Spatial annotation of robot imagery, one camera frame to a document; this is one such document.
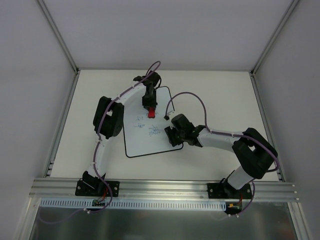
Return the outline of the red whiteboard eraser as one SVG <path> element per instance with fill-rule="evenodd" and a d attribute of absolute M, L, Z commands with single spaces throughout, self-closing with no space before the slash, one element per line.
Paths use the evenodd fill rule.
<path fill-rule="evenodd" d="M 154 119 L 154 118 L 156 117 L 155 108 L 150 107 L 150 108 L 148 109 L 147 117 L 148 117 L 149 119 Z"/>

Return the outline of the white whiteboard black frame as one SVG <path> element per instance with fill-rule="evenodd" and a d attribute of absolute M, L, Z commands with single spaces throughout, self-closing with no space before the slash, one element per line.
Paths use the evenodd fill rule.
<path fill-rule="evenodd" d="M 183 144 L 173 147 L 165 133 L 170 122 L 164 119 L 171 92 L 167 86 L 156 91 L 157 107 L 155 118 L 148 118 L 148 111 L 143 108 L 143 90 L 124 107 L 123 135 L 125 154 L 129 158 L 177 151 Z"/>

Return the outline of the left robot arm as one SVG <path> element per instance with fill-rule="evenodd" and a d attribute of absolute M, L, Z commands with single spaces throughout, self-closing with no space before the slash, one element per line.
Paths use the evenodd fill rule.
<path fill-rule="evenodd" d="M 125 105 L 131 103 L 145 91 L 142 96 L 142 107 L 147 110 L 148 118 L 155 118 L 157 84 L 161 81 L 162 79 L 157 72 L 149 70 L 146 75 L 135 77 L 131 86 L 119 96 L 115 98 L 102 96 L 99 99 L 93 118 L 97 145 L 92 163 L 77 182 L 76 196 L 101 197 L 113 194 L 110 185 L 105 181 L 107 159 L 112 141 L 124 126 Z"/>

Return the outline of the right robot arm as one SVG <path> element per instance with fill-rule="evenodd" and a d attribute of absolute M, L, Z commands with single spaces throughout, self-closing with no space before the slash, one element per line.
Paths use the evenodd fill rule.
<path fill-rule="evenodd" d="M 210 198 L 213 195 L 217 198 L 239 198 L 242 188 L 248 187 L 249 182 L 262 179 L 266 173 L 276 172 L 280 167 L 277 151 L 254 128 L 249 127 L 240 133 L 213 131 L 205 125 L 194 126 L 184 114 L 173 111 L 164 119 L 171 122 L 164 131 L 173 147 L 187 143 L 235 154 L 239 167 L 213 188 L 208 194 Z"/>

